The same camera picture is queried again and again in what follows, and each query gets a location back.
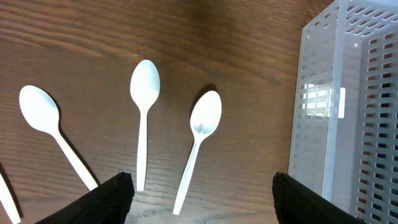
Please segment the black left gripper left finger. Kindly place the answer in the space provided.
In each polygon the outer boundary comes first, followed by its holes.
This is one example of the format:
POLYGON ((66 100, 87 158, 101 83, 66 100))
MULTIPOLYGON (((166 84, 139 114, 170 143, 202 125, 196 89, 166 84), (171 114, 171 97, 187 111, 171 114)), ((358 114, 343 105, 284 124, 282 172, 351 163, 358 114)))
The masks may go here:
POLYGON ((123 224, 133 197, 131 174, 120 172, 38 224, 123 224))

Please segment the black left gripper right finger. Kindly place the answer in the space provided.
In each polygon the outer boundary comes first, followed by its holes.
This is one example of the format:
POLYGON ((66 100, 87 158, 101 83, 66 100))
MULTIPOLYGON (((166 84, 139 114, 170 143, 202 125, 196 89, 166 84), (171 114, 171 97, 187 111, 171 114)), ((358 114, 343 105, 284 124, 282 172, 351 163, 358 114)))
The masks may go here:
POLYGON ((279 224, 362 224, 286 173, 275 174, 272 194, 279 224))

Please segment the clear plastic basket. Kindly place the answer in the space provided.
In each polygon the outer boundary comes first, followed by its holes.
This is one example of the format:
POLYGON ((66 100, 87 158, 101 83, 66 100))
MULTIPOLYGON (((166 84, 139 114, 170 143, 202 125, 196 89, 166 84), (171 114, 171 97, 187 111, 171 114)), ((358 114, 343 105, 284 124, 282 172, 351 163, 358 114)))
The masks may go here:
POLYGON ((302 29, 288 173, 397 223, 397 0, 334 1, 302 29))

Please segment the white plastic spoon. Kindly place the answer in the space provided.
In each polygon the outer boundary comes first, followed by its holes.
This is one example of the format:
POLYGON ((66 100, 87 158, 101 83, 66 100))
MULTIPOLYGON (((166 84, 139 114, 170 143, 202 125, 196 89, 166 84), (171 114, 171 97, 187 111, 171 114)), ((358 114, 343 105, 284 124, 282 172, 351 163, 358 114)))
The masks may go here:
POLYGON ((147 169, 147 116, 149 109, 160 94, 158 70, 150 60, 138 63, 131 77, 130 94, 140 112, 137 145, 136 184, 137 191, 144 190, 147 169))
POLYGON ((177 196, 175 199, 173 214, 179 215, 184 203, 200 144, 217 129, 222 113, 220 95, 216 91, 206 92, 195 104, 191 117, 190 127, 194 137, 194 143, 183 172, 177 196))
POLYGON ((19 93, 19 105, 27 123, 34 129, 50 134, 89 190, 98 184, 88 168, 66 142, 60 132, 60 112, 52 97, 41 88, 26 85, 19 93))

